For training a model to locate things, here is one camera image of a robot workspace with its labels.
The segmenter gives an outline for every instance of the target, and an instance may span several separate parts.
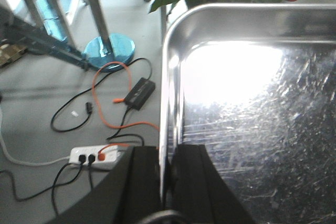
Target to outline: power adapter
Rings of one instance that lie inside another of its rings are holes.
[[[124,103],[133,109],[140,110],[154,90],[154,82],[141,78],[125,97]]]

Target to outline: electrical socket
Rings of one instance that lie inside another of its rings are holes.
[[[83,163],[83,165],[88,165],[89,155],[92,154],[96,157],[96,160],[92,163],[92,167],[101,168],[101,169],[111,168],[111,166],[117,161],[117,158],[120,155],[120,152],[118,151],[117,145],[109,146],[108,148],[103,150],[103,153],[105,153],[105,160],[100,161],[98,160],[98,152],[105,146],[106,145],[75,147],[70,152],[69,163],[80,164],[78,160],[79,156],[85,155],[86,161],[85,163]]]

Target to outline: floor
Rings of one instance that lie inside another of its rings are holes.
[[[146,57],[153,65],[152,80],[156,90],[140,111],[134,111],[127,117],[128,122],[149,121],[159,123],[160,81],[161,81],[161,22],[160,13],[148,14],[150,3],[143,0],[101,0],[108,30],[122,33],[134,40],[136,49],[134,58]],[[91,11],[81,4],[71,27],[79,50],[98,35]],[[149,68],[146,62],[137,62],[131,66],[133,85],[147,77]],[[17,62],[0,69],[0,90],[2,124],[1,134],[7,149],[15,159],[28,162],[46,162],[65,157],[73,147],[106,144],[106,137],[115,130],[106,127],[99,119],[96,107],[93,116],[84,127],[69,133],[56,133],[49,122],[56,110],[75,94],[91,86],[95,71],[84,70],[53,58],[26,54]],[[124,104],[113,104],[114,98],[123,98],[127,94],[127,74],[119,71],[110,76],[98,89],[98,96],[107,120],[120,124],[125,112]],[[93,102],[91,93],[87,93],[69,105],[57,117],[56,126],[71,127],[85,118],[85,103]],[[76,111],[79,116],[71,114]],[[140,134],[146,145],[158,146],[159,133],[150,126],[139,125],[123,130],[123,133]],[[14,173],[17,194],[20,197],[32,195],[50,185],[58,170],[67,161],[53,165],[28,167],[9,162],[0,152],[0,169]],[[72,178],[76,169],[65,171],[61,181]],[[97,184],[106,174],[94,173]],[[26,202],[16,202],[12,195],[11,182],[5,175],[0,179],[0,223],[45,223],[55,215],[52,210],[50,192]],[[89,192],[87,172],[79,179],[57,190],[56,202],[60,212],[72,206]]]

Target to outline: black plug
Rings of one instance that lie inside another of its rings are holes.
[[[86,106],[86,113],[89,115],[89,114],[92,114],[92,102],[87,102],[85,104]]]
[[[141,78],[125,97],[124,102],[132,109],[140,110],[154,90],[154,82]]]
[[[86,162],[86,155],[79,155],[78,161],[81,165],[84,164]]]
[[[94,161],[96,161],[96,156],[90,154],[88,158],[89,165],[91,165]]]

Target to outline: small white object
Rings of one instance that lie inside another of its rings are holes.
[[[79,114],[76,111],[72,111],[71,115],[73,115],[76,118],[79,116]]]
[[[106,145],[94,145],[94,146],[84,146],[84,147],[75,147],[70,152],[69,163],[80,164],[79,156],[85,155],[86,161],[84,165],[88,165],[89,155],[94,155],[96,160],[92,163],[92,167],[96,168],[111,168],[111,165],[117,161],[118,157],[118,146],[112,145],[104,149],[102,152],[105,153],[105,160],[98,160],[98,152],[104,148]]]

